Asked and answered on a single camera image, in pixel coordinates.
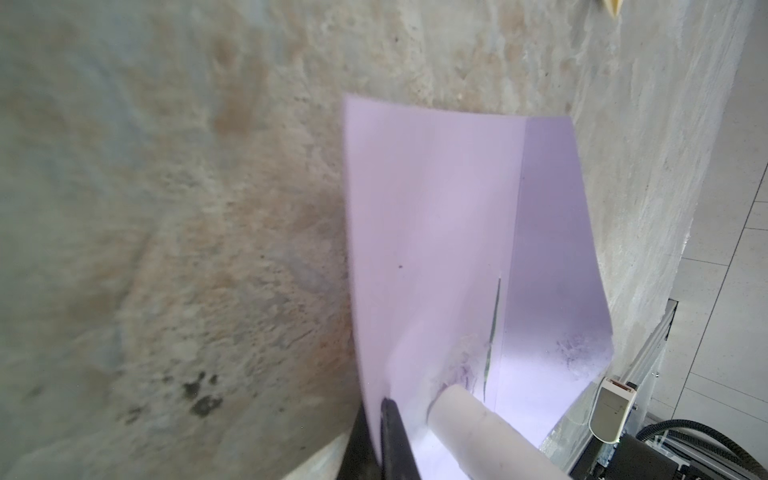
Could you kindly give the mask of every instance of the stained wall surface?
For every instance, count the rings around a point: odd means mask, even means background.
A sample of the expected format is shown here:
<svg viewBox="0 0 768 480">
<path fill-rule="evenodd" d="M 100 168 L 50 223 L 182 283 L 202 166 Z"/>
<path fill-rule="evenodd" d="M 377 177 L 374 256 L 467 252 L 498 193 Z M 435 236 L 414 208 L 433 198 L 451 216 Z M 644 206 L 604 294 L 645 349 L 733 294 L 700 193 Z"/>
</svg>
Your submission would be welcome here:
<svg viewBox="0 0 768 480">
<path fill-rule="evenodd" d="M 344 92 L 571 115 L 625 369 L 664 310 L 752 10 L 5 2 L 0 478 L 281 478 L 341 443 L 359 402 Z"/>
</svg>

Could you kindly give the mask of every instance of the black cable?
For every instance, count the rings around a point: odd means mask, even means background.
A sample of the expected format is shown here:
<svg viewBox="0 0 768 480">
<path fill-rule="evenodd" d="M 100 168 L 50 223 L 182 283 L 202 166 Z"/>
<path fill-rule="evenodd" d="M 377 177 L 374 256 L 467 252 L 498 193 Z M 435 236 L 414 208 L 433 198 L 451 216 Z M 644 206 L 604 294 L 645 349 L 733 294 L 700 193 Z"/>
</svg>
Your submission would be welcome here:
<svg viewBox="0 0 768 480">
<path fill-rule="evenodd" d="M 694 422 L 692 420 L 681 420 L 681 419 L 666 420 L 664 422 L 659 422 L 657 424 L 649 425 L 645 427 L 644 429 L 640 430 L 637 433 L 636 437 L 641 442 L 644 442 L 649 438 L 653 437 L 654 435 L 658 435 L 662 432 L 666 432 L 669 429 L 691 429 L 691 430 L 696 430 L 697 432 L 702 432 L 705 435 L 708 435 L 712 439 L 715 439 L 719 443 L 723 444 L 731 452 L 733 452 L 739 458 L 740 464 L 744 468 L 754 473 L 755 475 L 760 477 L 762 480 L 768 480 L 768 470 L 766 470 L 746 450 L 741 448 L 741 445 L 729 439 L 728 437 L 718 432 L 717 430 L 713 429 L 712 427 L 704 425 L 703 423 Z"/>
<path fill-rule="evenodd" d="M 721 458 L 726 459 L 729 462 L 733 462 L 738 466 L 744 467 L 744 464 L 741 462 L 741 458 L 735 456 L 730 452 L 730 450 L 722 449 L 717 445 L 709 443 L 707 440 L 694 437 L 693 435 L 688 435 L 687 433 L 678 432 L 677 430 L 670 430 L 667 432 L 667 436 L 671 439 L 682 440 L 683 442 L 689 443 L 698 449 L 706 450 L 707 452 L 713 453 Z"/>
</svg>

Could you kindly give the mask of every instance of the dark stain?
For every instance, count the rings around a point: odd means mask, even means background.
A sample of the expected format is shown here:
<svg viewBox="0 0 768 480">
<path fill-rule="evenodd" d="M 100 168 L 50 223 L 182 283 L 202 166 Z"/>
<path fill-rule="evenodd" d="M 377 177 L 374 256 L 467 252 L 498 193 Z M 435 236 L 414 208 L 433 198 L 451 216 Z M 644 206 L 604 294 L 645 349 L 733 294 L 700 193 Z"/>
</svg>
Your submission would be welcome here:
<svg viewBox="0 0 768 480">
<path fill-rule="evenodd" d="M 27 393 L 27 398 L 28 399 L 36 399 L 36 398 L 38 398 L 40 396 L 41 393 L 43 393 L 43 386 L 42 385 L 38 385 L 35 388 L 33 388 L 32 390 L 30 390 L 29 393 Z"/>
<path fill-rule="evenodd" d="M 227 75 L 221 85 L 221 108 L 213 121 L 213 129 L 220 137 L 248 135 L 263 120 L 260 106 L 265 103 L 263 93 L 269 72 L 260 46 L 253 48 L 257 53 L 246 56 L 239 71 Z"/>
<path fill-rule="evenodd" d="M 219 408 L 222 402 L 223 402 L 223 399 L 220 397 L 213 397 L 210 395 L 206 395 L 202 399 L 197 400 L 195 404 L 192 405 L 190 412 L 193 413 L 194 415 L 197 415 L 203 418 L 208 416 L 208 414 L 211 413 L 213 410 Z"/>
<path fill-rule="evenodd" d="M 235 62 L 237 48 L 235 44 L 227 38 L 219 37 L 214 40 L 214 59 L 222 67 L 229 68 Z"/>
<path fill-rule="evenodd" d="M 499 26 L 503 35 L 514 32 L 523 32 L 527 29 L 525 24 L 525 10 L 517 2 L 504 2 L 499 9 Z"/>
<path fill-rule="evenodd" d="M 0 96 L 0 107 L 21 128 L 31 128 L 45 137 L 67 131 L 65 117 L 56 103 L 42 95 L 34 96 L 26 88 L 16 87 Z"/>
<path fill-rule="evenodd" d="M 523 55 L 523 46 L 517 42 L 510 42 L 504 47 L 505 58 L 512 62 L 519 62 Z"/>
<path fill-rule="evenodd" d="M 232 288 L 237 284 L 237 281 L 229 273 L 219 272 L 210 278 L 210 288 Z"/>
<path fill-rule="evenodd" d="M 299 7 L 297 2 L 274 2 L 271 13 L 283 24 L 285 29 L 285 55 L 283 61 L 294 61 L 306 50 L 309 42 L 306 36 L 306 9 Z"/>
<path fill-rule="evenodd" d="M 59 52 L 74 47 L 80 37 L 78 29 L 67 22 L 56 22 L 46 28 L 42 35 L 45 46 Z"/>
<path fill-rule="evenodd" d="M 574 76 L 574 70 L 576 69 L 576 61 L 573 58 L 568 58 L 560 62 L 560 73 L 563 75 Z"/>
<path fill-rule="evenodd" d="M 131 423 L 136 422 L 143 411 L 144 407 L 133 407 L 132 409 L 128 410 L 128 416 L 125 419 L 125 425 L 130 425 Z"/>
<path fill-rule="evenodd" d="M 86 293 L 73 299 L 67 308 L 67 314 L 73 319 L 81 319 L 83 323 L 96 318 L 103 318 L 114 312 L 116 295 L 109 290 L 98 290 Z"/>
<path fill-rule="evenodd" d="M 184 387 L 184 398 L 192 400 L 200 392 L 200 382 L 189 382 L 182 385 Z"/>
</svg>

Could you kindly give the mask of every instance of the white plastic tube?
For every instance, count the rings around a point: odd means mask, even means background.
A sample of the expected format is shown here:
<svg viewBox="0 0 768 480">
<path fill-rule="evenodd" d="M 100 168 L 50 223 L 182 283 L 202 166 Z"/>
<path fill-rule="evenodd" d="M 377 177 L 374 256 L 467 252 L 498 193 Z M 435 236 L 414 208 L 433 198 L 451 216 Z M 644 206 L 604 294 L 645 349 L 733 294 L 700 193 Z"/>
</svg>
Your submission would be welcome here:
<svg viewBox="0 0 768 480">
<path fill-rule="evenodd" d="M 569 480 L 504 419 L 461 386 L 432 404 L 429 428 L 474 480 Z"/>
</svg>

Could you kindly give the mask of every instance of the folded paper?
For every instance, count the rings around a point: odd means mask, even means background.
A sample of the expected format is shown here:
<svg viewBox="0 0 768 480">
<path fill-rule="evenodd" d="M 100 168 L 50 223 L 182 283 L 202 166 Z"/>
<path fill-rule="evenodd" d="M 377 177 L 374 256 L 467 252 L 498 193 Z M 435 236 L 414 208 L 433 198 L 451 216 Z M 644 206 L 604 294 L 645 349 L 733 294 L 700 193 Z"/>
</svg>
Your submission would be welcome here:
<svg viewBox="0 0 768 480">
<path fill-rule="evenodd" d="M 350 97 L 353 321 L 375 450 L 401 411 L 422 477 L 466 478 L 426 427 L 459 384 L 539 446 L 611 361 L 573 124 Z"/>
</svg>

